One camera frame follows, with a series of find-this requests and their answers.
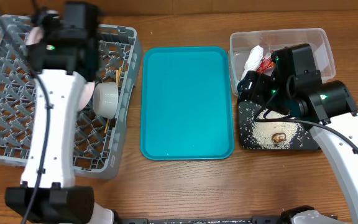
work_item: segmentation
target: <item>white bowl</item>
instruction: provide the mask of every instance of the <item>white bowl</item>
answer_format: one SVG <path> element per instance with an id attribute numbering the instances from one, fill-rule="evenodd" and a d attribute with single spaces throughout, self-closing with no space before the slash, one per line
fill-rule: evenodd
<path id="1" fill-rule="evenodd" d="M 100 83 L 93 93 L 94 113 L 113 119 L 118 107 L 118 87 L 115 82 Z"/>

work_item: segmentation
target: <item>green led light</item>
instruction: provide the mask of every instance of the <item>green led light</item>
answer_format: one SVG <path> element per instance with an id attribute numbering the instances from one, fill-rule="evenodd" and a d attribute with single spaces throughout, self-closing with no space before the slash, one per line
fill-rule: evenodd
<path id="1" fill-rule="evenodd" d="M 47 50 L 55 50 L 55 46 L 53 46 L 53 45 L 47 45 Z"/>

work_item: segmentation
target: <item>white plastic bag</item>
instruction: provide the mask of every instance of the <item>white plastic bag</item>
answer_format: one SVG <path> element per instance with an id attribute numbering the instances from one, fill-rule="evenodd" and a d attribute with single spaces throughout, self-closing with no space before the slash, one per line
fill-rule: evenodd
<path id="1" fill-rule="evenodd" d="M 260 63 L 262 63 L 263 57 L 264 49 L 259 45 L 251 50 L 246 64 L 244 65 L 244 72 L 241 75 L 241 80 L 246 77 L 248 71 L 256 71 L 259 68 Z"/>

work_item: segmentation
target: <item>food scrap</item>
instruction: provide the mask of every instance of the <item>food scrap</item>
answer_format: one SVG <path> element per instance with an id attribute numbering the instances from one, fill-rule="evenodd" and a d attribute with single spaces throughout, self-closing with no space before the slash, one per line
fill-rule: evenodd
<path id="1" fill-rule="evenodd" d="M 287 138 L 286 138 L 285 133 L 275 133 L 272 136 L 272 140 L 273 140 L 274 143 L 279 143 L 279 142 L 286 141 Z"/>

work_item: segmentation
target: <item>gray dish rack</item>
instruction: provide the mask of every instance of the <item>gray dish rack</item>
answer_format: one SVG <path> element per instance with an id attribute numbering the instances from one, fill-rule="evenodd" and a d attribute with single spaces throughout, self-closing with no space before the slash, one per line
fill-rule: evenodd
<path id="1" fill-rule="evenodd" d="M 7 31 L 0 27 L 0 164 L 25 166 L 29 155 L 35 106 L 34 81 L 29 77 L 27 62 L 7 44 L 25 40 L 32 26 L 28 17 L 3 16 Z M 142 61 L 142 45 L 131 27 L 100 25 L 100 61 L 95 84 L 118 84 L 119 102 L 108 131 L 107 120 L 95 115 L 91 101 L 78 113 L 73 167 L 78 175 L 112 179 L 118 173 L 127 133 L 126 119 L 131 93 Z M 116 80 L 116 71 L 122 72 Z"/>

